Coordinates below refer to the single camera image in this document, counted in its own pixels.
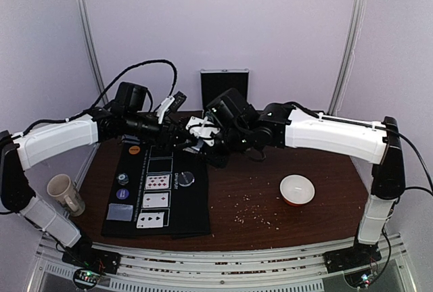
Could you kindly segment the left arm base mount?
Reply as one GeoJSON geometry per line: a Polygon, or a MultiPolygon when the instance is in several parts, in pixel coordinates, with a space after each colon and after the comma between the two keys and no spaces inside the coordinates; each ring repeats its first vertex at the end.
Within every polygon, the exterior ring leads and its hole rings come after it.
{"type": "Polygon", "coordinates": [[[64,251],[62,261],[76,267],[72,274],[72,282],[83,291],[95,288],[108,280],[109,274],[116,274],[121,255],[112,251],[91,249],[89,260],[81,260],[71,251],[64,251]]]}

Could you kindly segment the ten of diamonds card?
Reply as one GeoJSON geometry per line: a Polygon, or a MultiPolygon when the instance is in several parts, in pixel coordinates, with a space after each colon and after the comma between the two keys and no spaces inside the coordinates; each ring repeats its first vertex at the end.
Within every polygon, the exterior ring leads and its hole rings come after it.
{"type": "Polygon", "coordinates": [[[145,190],[165,190],[170,189],[171,175],[170,174],[151,174],[145,179],[145,190]]]}

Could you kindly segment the orange big blind button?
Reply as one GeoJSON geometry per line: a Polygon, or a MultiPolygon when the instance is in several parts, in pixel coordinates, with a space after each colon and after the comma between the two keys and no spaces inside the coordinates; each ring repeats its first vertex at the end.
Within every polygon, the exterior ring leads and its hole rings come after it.
{"type": "Polygon", "coordinates": [[[138,146],[138,145],[134,145],[134,146],[131,146],[131,147],[129,148],[129,153],[130,153],[131,155],[137,155],[140,151],[141,151],[141,148],[140,148],[140,146],[138,146]]]}

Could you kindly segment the two of diamonds card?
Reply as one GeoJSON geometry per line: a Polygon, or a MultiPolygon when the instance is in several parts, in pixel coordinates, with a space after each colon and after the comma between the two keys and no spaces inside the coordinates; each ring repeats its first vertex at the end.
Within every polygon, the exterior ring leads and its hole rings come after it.
{"type": "Polygon", "coordinates": [[[169,206],[169,192],[145,193],[143,196],[143,208],[167,208],[169,206]]]}

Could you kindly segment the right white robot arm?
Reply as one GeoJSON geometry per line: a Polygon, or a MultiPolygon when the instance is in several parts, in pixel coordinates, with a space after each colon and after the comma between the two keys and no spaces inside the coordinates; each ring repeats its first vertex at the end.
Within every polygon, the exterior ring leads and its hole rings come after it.
{"type": "Polygon", "coordinates": [[[186,131],[203,142],[201,152],[225,157],[264,147],[308,148],[356,157],[372,164],[372,184],[352,247],[343,249],[353,266],[378,249],[393,204],[403,194],[405,169],[394,118],[366,122],[328,116],[290,101],[259,112],[236,90],[211,101],[203,118],[190,118],[186,131]]]}

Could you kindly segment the deck of grey cards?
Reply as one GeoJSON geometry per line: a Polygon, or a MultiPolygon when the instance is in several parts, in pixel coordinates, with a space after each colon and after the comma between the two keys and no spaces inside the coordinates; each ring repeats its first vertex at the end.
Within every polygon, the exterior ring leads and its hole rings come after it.
{"type": "Polygon", "coordinates": [[[189,153],[199,153],[204,145],[204,141],[199,139],[197,141],[187,141],[183,148],[184,151],[189,153]]]}

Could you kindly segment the purple small blind button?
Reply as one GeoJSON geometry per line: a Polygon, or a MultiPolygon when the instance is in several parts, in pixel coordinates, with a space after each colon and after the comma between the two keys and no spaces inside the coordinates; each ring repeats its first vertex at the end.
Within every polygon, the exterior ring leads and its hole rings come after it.
{"type": "Polygon", "coordinates": [[[116,198],[120,201],[124,201],[127,200],[130,196],[129,190],[128,189],[119,189],[116,192],[116,198]]]}

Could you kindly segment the black poker mat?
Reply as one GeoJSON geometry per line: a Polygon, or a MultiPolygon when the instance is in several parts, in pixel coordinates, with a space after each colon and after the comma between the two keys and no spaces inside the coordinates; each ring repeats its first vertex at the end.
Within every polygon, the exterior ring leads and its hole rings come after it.
{"type": "Polygon", "coordinates": [[[139,237],[148,235],[170,235],[173,238],[197,237],[210,234],[210,219],[208,211],[208,173],[205,163],[198,160],[194,154],[186,151],[166,152],[152,145],[140,144],[136,140],[124,140],[122,152],[115,171],[112,188],[109,195],[110,203],[128,204],[134,208],[130,222],[106,220],[102,224],[101,235],[104,237],[139,237]],[[129,148],[138,145],[141,151],[131,155],[129,148]],[[180,172],[189,171],[195,176],[195,182],[190,187],[178,184],[180,172]],[[116,177],[125,173],[129,183],[125,186],[118,184],[116,177]],[[170,189],[145,190],[147,175],[170,174],[170,189]],[[116,198],[119,189],[128,189],[130,196],[120,201],[116,198]],[[169,192],[169,206],[167,208],[143,208],[145,193],[169,192]],[[166,212],[162,228],[137,229],[138,215],[142,212],[166,212]]]}

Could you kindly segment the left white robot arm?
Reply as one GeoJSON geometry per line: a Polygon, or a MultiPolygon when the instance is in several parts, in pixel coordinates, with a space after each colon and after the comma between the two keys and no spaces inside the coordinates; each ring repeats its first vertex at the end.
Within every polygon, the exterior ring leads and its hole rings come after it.
{"type": "Polygon", "coordinates": [[[97,262],[97,252],[85,242],[84,234],[30,187],[25,171],[36,164],[77,147],[131,135],[140,141],[172,151],[196,144],[196,138],[176,121],[165,119],[172,106],[186,99],[178,92],[167,97],[158,113],[140,114],[147,89],[122,82],[107,108],[92,107],[76,119],[60,120],[12,136],[1,132],[1,203],[59,241],[71,247],[70,255],[83,268],[97,262]]]}

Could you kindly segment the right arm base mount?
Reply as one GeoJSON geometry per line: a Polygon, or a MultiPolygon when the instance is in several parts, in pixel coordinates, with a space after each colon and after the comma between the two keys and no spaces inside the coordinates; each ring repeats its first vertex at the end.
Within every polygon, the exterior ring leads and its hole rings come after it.
{"type": "Polygon", "coordinates": [[[382,255],[377,247],[348,247],[323,254],[329,274],[343,272],[344,280],[352,288],[367,288],[378,275],[382,255]]]}

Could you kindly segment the three of spades card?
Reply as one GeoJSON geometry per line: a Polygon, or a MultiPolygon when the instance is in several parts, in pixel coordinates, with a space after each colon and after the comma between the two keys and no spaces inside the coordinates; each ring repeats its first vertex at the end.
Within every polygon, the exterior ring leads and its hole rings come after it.
{"type": "Polygon", "coordinates": [[[142,212],[138,215],[136,228],[162,228],[164,226],[165,215],[166,212],[164,211],[142,212]]]}

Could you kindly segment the grey playing card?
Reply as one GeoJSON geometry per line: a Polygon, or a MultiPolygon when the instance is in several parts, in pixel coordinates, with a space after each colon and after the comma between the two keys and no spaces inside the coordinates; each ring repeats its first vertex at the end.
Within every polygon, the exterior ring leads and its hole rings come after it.
{"type": "Polygon", "coordinates": [[[132,205],[110,203],[106,220],[130,222],[133,218],[133,211],[132,205]]]}

